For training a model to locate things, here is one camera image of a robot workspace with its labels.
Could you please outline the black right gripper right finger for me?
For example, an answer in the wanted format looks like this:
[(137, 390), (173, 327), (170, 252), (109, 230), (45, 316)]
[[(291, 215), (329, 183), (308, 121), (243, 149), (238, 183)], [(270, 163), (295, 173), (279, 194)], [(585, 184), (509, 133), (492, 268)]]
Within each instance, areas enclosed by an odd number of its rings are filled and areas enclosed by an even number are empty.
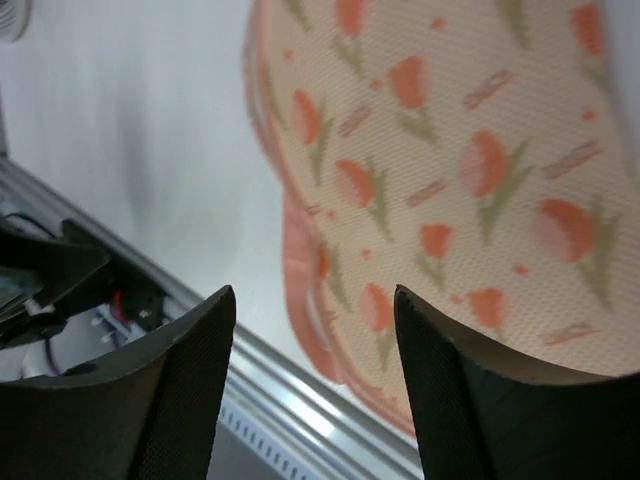
[(405, 286), (396, 337), (428, 479), (635, 479), (639, 377), (537, 360)]

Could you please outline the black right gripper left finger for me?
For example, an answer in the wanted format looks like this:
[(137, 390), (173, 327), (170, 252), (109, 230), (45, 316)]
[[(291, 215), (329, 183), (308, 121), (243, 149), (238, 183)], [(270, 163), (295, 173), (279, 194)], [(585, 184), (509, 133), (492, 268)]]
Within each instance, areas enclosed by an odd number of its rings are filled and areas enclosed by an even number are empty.
[(2, 384), (2, 478), (206, 478), (235, 325), (225, 286), (60, 376)]

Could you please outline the tulip print bra laundry bag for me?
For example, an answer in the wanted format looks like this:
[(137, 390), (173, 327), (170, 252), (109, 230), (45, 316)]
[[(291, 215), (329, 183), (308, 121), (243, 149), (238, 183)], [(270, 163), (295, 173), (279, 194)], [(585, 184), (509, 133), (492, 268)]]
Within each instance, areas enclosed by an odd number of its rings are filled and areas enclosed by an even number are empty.
[(243, 72), (284, 188), (284, 291), (314, 367), (414, 430), (404, 285), (577, 384), (639, 369), (639, 169), (600, 1), (256, 1)]

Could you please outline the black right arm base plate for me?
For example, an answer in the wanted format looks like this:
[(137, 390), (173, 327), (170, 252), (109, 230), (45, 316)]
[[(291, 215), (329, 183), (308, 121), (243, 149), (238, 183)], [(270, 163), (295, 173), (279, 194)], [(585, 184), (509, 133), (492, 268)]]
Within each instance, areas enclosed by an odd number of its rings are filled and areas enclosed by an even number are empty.
[(1, 218), (1, 347), (60, 334), (68, 320), (100, 305), (126, 327), (149, 332), (164, 319), (165, 291), (133, 261), (71, 219), (41, 236)]

